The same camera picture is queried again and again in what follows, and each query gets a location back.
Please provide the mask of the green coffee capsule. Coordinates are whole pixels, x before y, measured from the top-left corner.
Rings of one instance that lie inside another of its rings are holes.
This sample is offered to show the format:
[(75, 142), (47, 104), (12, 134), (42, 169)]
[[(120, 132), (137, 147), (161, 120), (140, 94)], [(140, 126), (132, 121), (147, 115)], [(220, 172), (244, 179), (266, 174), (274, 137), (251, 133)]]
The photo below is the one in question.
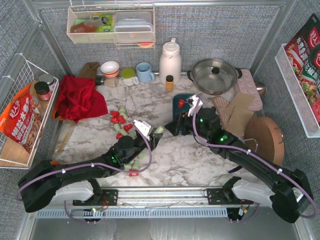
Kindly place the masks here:
[(159, 127), (157, 127), (155, 130), (154, 130), (154, 133), (155, 134), (162, 134), (163, 133), (163, 131), (164, 131), (164, 127), (163, 126), (159, 126)]

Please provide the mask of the brown cardboard sheet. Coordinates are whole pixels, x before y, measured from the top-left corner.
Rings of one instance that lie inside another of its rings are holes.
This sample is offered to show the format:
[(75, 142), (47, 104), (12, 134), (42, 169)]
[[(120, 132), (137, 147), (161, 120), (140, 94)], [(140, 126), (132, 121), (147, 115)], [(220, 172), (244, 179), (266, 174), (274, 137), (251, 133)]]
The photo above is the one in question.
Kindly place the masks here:
[(231, 115), (235, 107), (240, 107), (248, 110), (254, 99), (255, 97), (252, 95), (238, 92), (224, 112), (228, 115)]
[(226, 131), (236, 137), (243, 137), (245, 135), (246, 126), (253, 115), (253, 111), (236, 106), (226, 126)]

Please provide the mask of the red coffee capsule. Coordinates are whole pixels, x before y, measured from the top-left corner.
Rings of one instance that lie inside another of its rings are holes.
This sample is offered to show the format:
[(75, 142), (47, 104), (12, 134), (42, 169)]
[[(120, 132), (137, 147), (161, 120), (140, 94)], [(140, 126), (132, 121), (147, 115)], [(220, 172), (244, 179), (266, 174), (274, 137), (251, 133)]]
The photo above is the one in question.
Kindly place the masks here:
[(178, 107), (179, 109), (182, 109), (182, 108), (184, 107), (185, 103), (186, 103), (186, 101), (185, 101), (184, 99), (180, 99), (180, 100), (178, 101), (177, 107)]

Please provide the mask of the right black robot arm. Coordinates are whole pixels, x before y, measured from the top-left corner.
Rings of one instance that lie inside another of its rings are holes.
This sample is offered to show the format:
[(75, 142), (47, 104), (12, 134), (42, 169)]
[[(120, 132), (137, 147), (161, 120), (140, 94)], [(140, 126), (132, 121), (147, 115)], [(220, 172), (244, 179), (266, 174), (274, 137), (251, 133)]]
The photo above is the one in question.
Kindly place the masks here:
[(173, 135), (194, 135), (195, 139), (216, 155), (228, 159), (259, 178), (269, 189), (264, 205), (284, 221), (295, 223), (304, 217), (309, 205), (314, 206), (314, 198), (306, 174), (265, 160), (230, 132), (222, 129), (220, 117), (214, 108), (201, 108), (189, 116), (180, 113), (165, 128)]

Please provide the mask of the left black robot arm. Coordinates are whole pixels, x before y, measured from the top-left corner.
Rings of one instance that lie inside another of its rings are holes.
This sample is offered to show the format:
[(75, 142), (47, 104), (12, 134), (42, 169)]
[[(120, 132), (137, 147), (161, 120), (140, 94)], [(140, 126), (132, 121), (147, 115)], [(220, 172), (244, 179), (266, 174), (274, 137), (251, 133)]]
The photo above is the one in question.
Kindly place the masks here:
[(106, 153), (84, 162), (52, 164), (50, 160), (41, 161), (18, 181), (18, 195), (25, 211), (33, 213), (45, 208), (56, 191), (69, 184), (116, 175), (144, 149), (153, 151), (162, 136), (162, 133), (152, 132), (149, 139), (144, 140), (140, 134), (135, 139), (126, 135)]

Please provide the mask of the teal storage basket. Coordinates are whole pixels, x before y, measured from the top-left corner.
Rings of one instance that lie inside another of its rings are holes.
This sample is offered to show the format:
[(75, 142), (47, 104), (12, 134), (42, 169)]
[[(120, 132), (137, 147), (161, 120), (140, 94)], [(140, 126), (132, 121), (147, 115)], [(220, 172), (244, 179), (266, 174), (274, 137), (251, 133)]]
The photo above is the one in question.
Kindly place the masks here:
[(193, 116), (203, 105), (202, 100), (191, 93), (179, 93), (172, 99), (172, 119), (179, 114), (186, 113), (188, 117)]

